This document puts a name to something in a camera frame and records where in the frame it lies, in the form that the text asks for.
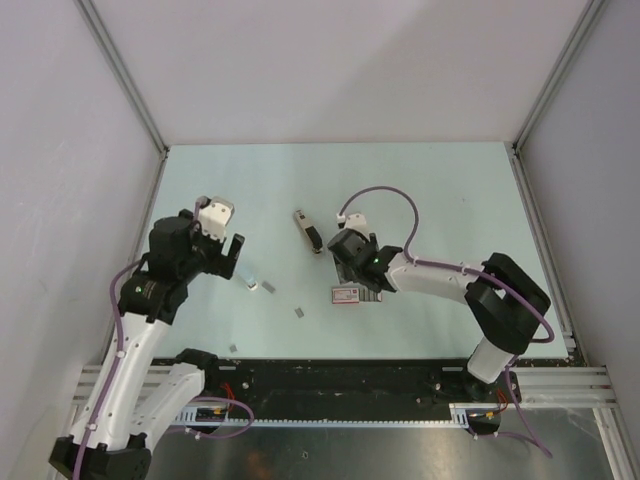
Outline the red white staple box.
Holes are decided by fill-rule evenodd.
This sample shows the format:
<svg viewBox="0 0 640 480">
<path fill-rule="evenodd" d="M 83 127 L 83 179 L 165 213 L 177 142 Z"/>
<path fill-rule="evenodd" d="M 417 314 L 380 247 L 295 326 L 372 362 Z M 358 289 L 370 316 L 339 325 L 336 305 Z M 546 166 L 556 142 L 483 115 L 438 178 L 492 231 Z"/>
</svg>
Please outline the red white staple box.
<svg viewBox="0 0 640 480">
<path fill-rule="evenodd" d="M 331 301 L 334 305 L 380 303 L 382 294 L 365 287 L 334 287 L 331 290 Z"/>
</svg>

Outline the beige black stapler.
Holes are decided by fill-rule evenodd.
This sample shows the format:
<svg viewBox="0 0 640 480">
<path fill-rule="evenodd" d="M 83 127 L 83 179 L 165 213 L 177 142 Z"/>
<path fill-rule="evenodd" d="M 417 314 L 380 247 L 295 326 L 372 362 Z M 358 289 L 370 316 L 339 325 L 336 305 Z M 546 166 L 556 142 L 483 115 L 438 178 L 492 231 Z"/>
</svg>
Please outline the beige black stapler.
<svg viewBox="0 0 640 480">
<path fill-rule="evenodd" d="M 306 213 L 301 209 L 296 209 L 294 211 L 293 216 L 299 229 L 304 234 L 305 238 L 308 240 L 311 247 L 311 251 L 315 255 L 321 254 L 323 252 L 324 243 L 314 223 L 306 215 Z"/>
</svg>

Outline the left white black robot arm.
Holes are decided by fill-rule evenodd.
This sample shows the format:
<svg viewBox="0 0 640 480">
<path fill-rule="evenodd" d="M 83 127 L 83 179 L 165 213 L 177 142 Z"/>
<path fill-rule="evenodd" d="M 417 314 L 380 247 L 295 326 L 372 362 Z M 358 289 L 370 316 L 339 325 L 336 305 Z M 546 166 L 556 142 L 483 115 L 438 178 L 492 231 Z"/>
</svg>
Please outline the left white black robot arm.
<svg viewBox="0 0 640 480">
<path fill-rule="evenodd" d="M 147 373 L 188 286 L 199 275 L 232 278 L 243 236 L 226 236 L 232 203 L 201 197 L 194 209 L 157 220 L 141 259 L 113 281 L 115 329 L 89 399 L 70 432 L 56 439 L 49 463 L 67 479 L 143 479 L 155 447 L 182 409 L 221 387 L 213 354 L 186 349 L 145 400 Z"/>
</svg>

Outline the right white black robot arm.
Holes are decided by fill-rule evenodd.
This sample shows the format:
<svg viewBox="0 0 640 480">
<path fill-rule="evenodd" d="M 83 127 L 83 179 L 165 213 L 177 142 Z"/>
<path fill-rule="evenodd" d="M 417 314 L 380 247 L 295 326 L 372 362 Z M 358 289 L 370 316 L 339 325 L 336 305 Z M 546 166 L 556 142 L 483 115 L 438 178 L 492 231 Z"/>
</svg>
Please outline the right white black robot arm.
<svg viewBox="0 0 640 480">
<path fill-rule="evenodd" d="M 538 341 L 540 327 L 547 331 L 542 343 L 554 339 L 544 318 L 549 296 L 506 254 L 494 253 L 478 267 L 410 260 L 405 249 L 380 247 L 374 235 L 351 228 L 342 229 L 328 250 L 344 280 L 375 293 L 421 293 L 469 307 L 483 334 L 461 376 L 462 391 L 473 401 L 496 391 L 500 374 Z"/>
</svg>

